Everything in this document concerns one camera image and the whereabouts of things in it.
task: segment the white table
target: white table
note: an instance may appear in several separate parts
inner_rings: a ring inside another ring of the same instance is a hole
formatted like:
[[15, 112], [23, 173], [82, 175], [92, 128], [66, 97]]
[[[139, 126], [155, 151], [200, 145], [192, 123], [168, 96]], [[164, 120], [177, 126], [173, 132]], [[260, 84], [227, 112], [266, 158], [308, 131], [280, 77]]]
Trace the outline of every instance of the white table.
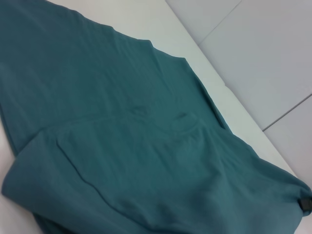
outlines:
[[[201, 79], [235, 135], [250, 144], [258, 155], [293, 174], [234, 94], [224, 85], [165, 0], [51, 0], [77, 10], [98, 23], [138, 39], [149, 39], [155, 48], [185, 57]], [[0, 185], [14, 158], [0, 127]], [[308, 234], [304, 222], [296, 234]], [[32, 215], [0, 195], [0, 234], [40, 234]]]

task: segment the folded garment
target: folded garment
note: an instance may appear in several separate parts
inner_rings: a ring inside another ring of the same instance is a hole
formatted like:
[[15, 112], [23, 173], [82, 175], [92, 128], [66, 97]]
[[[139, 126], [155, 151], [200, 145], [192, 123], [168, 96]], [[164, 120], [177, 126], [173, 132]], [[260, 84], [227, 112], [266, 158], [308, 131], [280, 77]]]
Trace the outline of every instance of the folded garment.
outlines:
[[184, 58], [0, 1], [2, 193], [46, 234], [293, 234], [310, 188], [232, 134]]

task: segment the white surface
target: white surface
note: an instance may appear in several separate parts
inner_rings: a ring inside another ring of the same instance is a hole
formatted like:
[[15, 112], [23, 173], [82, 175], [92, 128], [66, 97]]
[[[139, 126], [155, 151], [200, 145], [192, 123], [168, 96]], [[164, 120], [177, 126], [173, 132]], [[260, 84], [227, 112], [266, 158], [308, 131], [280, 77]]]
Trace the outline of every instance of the white surface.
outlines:
[[199, 44], [241, 0], [166, 0]]
[[261, 129], [312, 93], [311, 23], [311, 0], [245, 0], [199, 45]]
[[264, 133], [296, 175], [312, 188], [312, 97]]
[[[164, 0], [53, 0], [84, 16], [140, 39], [150, 39], [159, 50], [185, 57], [202, 80], [226, 122], [237, 136], [250, 144], [258, 155], [291, 172], [290, 168], [246, 112], [233, 93], [202, 54], [186, 29]], [[12, 163], [12, 155], [0, 131], [0, 166], [3, 176]], [[38, 228], [27, 212], [0, 198], [0, 234], [37, 234]]]

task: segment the green garment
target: green garment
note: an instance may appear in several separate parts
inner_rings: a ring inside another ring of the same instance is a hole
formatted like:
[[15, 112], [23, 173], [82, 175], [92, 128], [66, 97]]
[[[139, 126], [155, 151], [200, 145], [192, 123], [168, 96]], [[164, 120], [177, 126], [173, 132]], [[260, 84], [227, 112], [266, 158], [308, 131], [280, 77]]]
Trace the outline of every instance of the green garment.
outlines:
[[293, 234], [312, 196], [234, 136], [184, 58], [0, 0], [2, 193], [46, 234]]

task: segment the teal cloth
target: teal cloth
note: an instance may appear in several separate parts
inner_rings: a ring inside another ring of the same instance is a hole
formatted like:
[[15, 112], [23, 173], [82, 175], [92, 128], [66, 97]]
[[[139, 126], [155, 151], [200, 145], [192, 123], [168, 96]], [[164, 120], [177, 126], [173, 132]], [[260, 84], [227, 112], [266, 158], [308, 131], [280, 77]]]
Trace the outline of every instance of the teal cloth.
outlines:
[[2, 193], [46, 234], [293, 234], [312, 196], [234, 136], [184, 58], [0, 0]]

